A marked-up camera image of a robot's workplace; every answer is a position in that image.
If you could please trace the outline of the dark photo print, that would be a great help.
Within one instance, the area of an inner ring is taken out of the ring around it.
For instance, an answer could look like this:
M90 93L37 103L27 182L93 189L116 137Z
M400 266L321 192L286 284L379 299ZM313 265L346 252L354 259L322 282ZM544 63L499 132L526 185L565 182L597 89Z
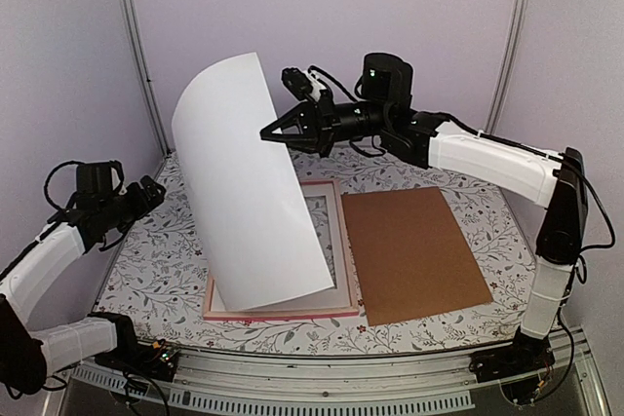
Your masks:
M264 141L276 113L260 60L219 61L184 89L172 118L180 171L226 309L244 311L333 286L290 154Z

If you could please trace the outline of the brown backing board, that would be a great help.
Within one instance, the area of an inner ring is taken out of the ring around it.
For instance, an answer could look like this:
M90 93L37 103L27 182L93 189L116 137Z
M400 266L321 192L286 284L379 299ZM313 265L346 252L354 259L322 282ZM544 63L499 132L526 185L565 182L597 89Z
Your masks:
M439 188L349 194L341 201L370 326L492 302Z

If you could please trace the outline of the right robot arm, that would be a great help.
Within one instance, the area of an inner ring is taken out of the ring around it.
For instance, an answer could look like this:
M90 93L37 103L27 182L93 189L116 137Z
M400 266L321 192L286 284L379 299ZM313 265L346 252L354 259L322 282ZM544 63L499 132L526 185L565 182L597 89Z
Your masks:
M548 335L572 291L587 219L582 156L573 148L556 153L483 133L449 113L416 111L412 78L412 66L401 58L369 53L348 102L337 104L329 73L314 65L285 68L282 83L298 104L259 135L321 157L339 141L377 136L381 149L404 163L477 177L545 208L521 324L511 344L474 353L470 369L487 381L552 365Z

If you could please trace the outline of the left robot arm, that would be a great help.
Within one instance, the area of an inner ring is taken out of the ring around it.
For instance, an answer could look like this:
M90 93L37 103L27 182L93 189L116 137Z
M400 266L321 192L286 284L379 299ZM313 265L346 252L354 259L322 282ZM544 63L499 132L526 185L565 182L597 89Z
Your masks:
M75 169L74 192L63 206L50 203L54 213L42 231L1 273L1 383L13 399L46 389L56 372L86 358L135 371L145 358L159 357L138 343L132 320L121 314L26 328L37 303L70 265L93 248L111 249L109 232L126 236L165 201L165 187L150 176L127 184L119 161L68 165Z

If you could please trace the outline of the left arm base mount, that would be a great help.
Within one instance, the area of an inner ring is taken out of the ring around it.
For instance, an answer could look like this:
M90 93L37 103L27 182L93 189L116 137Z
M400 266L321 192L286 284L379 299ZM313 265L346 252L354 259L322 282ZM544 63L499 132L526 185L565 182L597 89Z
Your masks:
M95 362L110 369L172 383L179 352L179 347L159 339L150 344L136 343L130 348L119 346L111 352L96 355Z

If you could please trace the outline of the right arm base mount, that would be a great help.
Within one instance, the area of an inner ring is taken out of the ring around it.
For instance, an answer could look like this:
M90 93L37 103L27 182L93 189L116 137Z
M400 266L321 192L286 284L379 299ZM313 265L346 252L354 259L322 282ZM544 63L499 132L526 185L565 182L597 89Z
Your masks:
M549 345L514 345L478 351L469 370L479 383L498 381L503 396L516 405L534 403L552 377L555 357Z

